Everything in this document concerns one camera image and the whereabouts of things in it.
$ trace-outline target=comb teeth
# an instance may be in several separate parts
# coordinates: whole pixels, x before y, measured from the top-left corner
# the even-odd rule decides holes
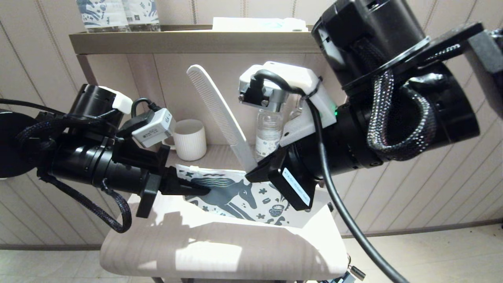
[[[234,131],[229,124],[229,121],[223,114],[225,109],[223,105],[218,101],[218,96],[215,94],[214,89],[208,87],[210,84],[206,83],[206,77],[202,76],[199,72],[189,72],[187,73],[192,83],[196,87],[197,92],[204,101],[204,104],[210,110],[213,119],[220,127],[225,139],[230,145],[237,144],[237,137],[234,135]]]

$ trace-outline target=floor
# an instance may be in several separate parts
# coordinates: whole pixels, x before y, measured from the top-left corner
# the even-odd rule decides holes
[[[410,282],[500,282],[503,277],[501,225],[422,234],[373,237],[372,244]],[[354,239],[344,239],[364,282],[389,282]],[[166,283],[180,283],[167,278]],[[0,250],[3,283],[152,283],[148,277],[109,273],[98,251]]]

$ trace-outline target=chair seat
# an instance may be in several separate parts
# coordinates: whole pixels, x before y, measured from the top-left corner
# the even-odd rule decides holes
[[[133,215],[139,200],[128,201]],[[348,259],[327,206],[300,229],[207,213],[159,193],[149,218],[108,233],[100,264],[128,276],[323,280],[342,276]]]

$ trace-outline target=wall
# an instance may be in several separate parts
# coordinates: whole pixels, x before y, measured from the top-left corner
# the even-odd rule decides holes
[[[331,1],[158,0],[157,3],[162,24],[210,24],[214,16],[296,17],[313,24]],[[502,26],[500,0],[414,0],[409,4],[433,37],[466,21],[483,21],[487,28]],[[0,96],[67,111],[78,88],[85,83],[67,35],[83,30],[74,1],[1,1]],[[154,60],[162,61],[162,57],[156,56]],[[103,74],[101,81],[132,98],[139,97],[130,70],[134,60],[122,54],[107,55],[107,60],[120,72],[95,70]],[[488,107],[467,61],[456,58],[448,66],[477,113],[481,135],[407,162],[391,162],[372,170],[335,176],[339,193],[362,230],[416,229],[503,217],[501,121]],[[339,88],[329,69],[325,67],[320,72],[332,89]],[[167,87],[155,91],[166,98]],[[37,114],[36,110],[25,107],[10,109]],[[118,214],[114,202],[95,188],[69,184],[105,211]],[[68,196],[39,181],[34,171],[0,181],[0,187],[1,246],[101,244],[109,230]],[[341,219],[335,217],[345,233]]]

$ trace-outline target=black cable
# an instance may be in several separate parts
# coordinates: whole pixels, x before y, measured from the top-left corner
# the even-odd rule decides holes
[[[294,94],[300,94],[301,96],[306,96],[305,92],[301,88],[293,88],[291,87],[283,78],[281,78],[279,75],[270,72],[262,72],[258,71],[261,73],[265,73],[264,75],[260,75],[260,77],[263,77],[275,84],[277,84],[280,88]],[[329,165],[328,165],[328,157],[326,154],[326,148],[323,143],[323,126],[321,124],[321,118],[319,116],[319,111],[318,109],[314,106],[313,102],[310,99],[306,99],[306,103],[309,106],[309,109],[311,110],[311,114],[313,117],[314,121],[314,128],[315,128],[315,135],[316,135],[316,142],[318,143],[318,150],[319,150],[319,155],[320,155],[320,160],[321,160],[321,168],[323,172],[323,178],[325,180],[325,184],[328,190],[328,193],[332,199],[332,202],[337,208],[337,211],[341,215],[341,218],[344,220],[344,223],[346,223],[346,226],[348,226],[349,230],[357,240],[357,242],[360,244],[362,249],[365,251],[365,253],[370,257],[370,259],[379,267],[379,269],[386,274],[386,276],[393,281],[394,283],[407,283],[407,279],[405,279],[398,271],[396,271],[380,254],[379,252],[372,246],[372,244],[369,242],[367,237],[363,234],[363,232],[360,230],[358,225],[356,224],[355,220],[353,217],[351,217],[351,214],[347,210],[346,206],[344,206],[343,201],[341,200],[341,197],[337,193],[336,187],[333,184],[330,170],[329,170]]]
[[[146,102],[149,104],[149,106],[152,104],[152,101],[148,98],[145,98],[145,97],[142,97],[142,98],[138,98],[137,100],[135,100],[133,102],[133,104],[131,105],[131,117],[136,117],[136,107],[138,106],[138,104],[140,104],[141,102]]]
[[[71,196],[73,199],[82,204],[85,208],[89,209],[92,213],[96,214],[103,222],[105,222],[110,228],[114,229],[117,233],[124,233],[131,227],[131,210],[127,201],[118,193],[109,189],[106,185],[106,178],[102,182],[102,191],[107,195],[114,198],[115,203],[119,206],[122,214],[122,225],[115,220],[112,216],[106,213],[101,207],[97,206],[94,202],[88,199],[85,195],[81,194],[77,190],[68,186],[67,184],[57,180],[54,176],[51,176],[45,172],[44,169],[39,168],[37,170],[37,176],[40,180],[54,185],[56,188]]]
[[[64,115],[65,113],[49,108],[47,106],[39,105],[36,103],[31,103],[31,102],[26,102],[26,101],[21,101],[21,100],[13,100],[13,99],[5,99],[5,98],[0,98],[0,104],[10,104],[10,105],[19,105],[19,106],[26,106],[26,107],[31,107],[31,108],[36,108],[40,110],[44,110],[47,112],[51,112],[54,114],[58,115]]]

